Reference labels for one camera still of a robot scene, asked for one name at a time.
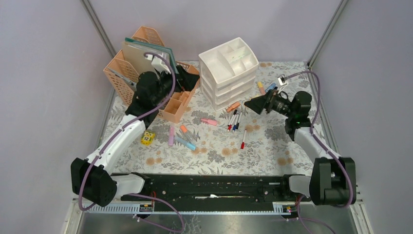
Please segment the light blue highlighter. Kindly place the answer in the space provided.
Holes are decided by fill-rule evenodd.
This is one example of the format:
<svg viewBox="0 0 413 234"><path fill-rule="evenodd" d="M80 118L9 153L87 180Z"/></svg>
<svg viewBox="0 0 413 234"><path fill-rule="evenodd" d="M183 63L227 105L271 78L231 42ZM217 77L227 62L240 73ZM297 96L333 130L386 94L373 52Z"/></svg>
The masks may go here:
<svg viewBox="0 0 413 234"><path fill-rule="evenodd" d="M195 150L196 150L196 146L193 145L192 143L190 143L190 142L188 142L188 141L186 141L186 140L184 140L184 139L182 139L182 138L180 138L180 137L178 137L178 136L175 136L174 139L175 139L177 142L179 142L179 143L181 143L182 145L184 145L185 147L191 149L192 151L195 151Z"/></svg>

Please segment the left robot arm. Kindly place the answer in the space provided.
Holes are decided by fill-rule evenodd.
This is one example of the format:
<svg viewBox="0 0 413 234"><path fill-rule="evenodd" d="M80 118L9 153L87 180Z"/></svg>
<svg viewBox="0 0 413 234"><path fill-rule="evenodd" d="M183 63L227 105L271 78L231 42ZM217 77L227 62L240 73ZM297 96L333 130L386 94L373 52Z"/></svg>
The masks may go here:
<svg viewBox="0 0 413 234"><path fill-rule="evenodd" d="M127 148L141 137L151 125L172 95L193 91L199 75L187 72L183 66L176 66L177 73L169 71L147 71L134 82L125 76L121 78L133 85L134 94L125 115L110 136L85 159L75 158L71 163L73 193L101 207L114 198L133 194L139 200L146 200L151 194L150 185L134 173L113 175L113 169Z"/></svg>

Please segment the light blue clipboard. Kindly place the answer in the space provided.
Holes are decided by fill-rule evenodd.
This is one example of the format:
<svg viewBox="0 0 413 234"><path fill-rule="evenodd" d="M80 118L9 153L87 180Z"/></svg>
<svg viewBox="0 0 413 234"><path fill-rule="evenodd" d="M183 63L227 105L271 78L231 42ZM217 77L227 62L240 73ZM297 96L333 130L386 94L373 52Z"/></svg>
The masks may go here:
<svg viewBox="0 0 413 234"><path fill-rule="evenodd" d="M136 83L133 82L132 80L128 79L126 76L120 74L119 72L115 71L112 68L107 67L107 69L109 69L112 73L115 74L115 76L117 76L118 78L121 78L122 80L124 80L124 82L135 92L136 91Z"/></svg>

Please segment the beige file folder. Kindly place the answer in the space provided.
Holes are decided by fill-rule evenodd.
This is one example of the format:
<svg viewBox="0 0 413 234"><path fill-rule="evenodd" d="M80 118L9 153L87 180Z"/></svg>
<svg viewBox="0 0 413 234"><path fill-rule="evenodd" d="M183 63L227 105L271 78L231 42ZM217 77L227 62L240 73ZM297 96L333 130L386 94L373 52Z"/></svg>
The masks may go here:
<svg viewBox="0 0 413 234"><path fill-rule="evenodd" d="M128 61L134 67L134 69L136 70L138 74L148 72L148 71L151 71L154 73L160 73L152 67L151 61L147 60L144 57L144 53L150 52L154 54L161 54L161 53L168 54L167 52L163 52L157 49L153 49L150 47L138 45L138 44L131 43L131 42L125 42L125 41L121 43L121 48L122 48L125 60Z"/></svg>

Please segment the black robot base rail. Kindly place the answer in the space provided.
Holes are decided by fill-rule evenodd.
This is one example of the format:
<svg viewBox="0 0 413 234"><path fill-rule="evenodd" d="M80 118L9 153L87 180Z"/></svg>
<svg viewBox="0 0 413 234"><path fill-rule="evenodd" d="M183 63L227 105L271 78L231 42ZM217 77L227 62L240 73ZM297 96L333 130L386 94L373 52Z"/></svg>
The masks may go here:
<svg viewBox="0 0 413 234"><path fill-rule="evenodd" d="M273 203L295 204L287 176L143 174L142 195L165 200L179 212L267 213Z"/></svg>

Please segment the white plastic drawer unit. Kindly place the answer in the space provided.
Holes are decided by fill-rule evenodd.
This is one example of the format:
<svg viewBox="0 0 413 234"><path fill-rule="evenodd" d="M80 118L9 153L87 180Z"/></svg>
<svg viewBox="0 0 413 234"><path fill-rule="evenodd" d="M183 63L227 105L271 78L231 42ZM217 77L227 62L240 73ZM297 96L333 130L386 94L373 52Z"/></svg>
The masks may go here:
<svg viewBox="0 0 413 234"><path fill-rule="evenodd" d="M243 99L255 83L258 59L240 37L198 55L200 88L216 111Z"/></svg>

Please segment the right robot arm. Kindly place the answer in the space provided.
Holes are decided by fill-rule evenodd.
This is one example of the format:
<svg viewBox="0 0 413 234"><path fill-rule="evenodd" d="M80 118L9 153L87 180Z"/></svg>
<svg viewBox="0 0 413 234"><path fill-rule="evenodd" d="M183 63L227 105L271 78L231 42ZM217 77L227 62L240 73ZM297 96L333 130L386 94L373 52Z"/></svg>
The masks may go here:
<svg viewBox="0 0 413 234"><path fill-rule="evenodd" d="M281 198L293 200L298 194L311 199L315 205L348 207L356 195L356 165L350 157L340 157L324 144L309 119L312 96L298 91L292 100L274 94L253 98L245 106L257 114L275 111L286 116L285 132L313 161L312 174L289 175L287 183L279 188Z"/></svg>

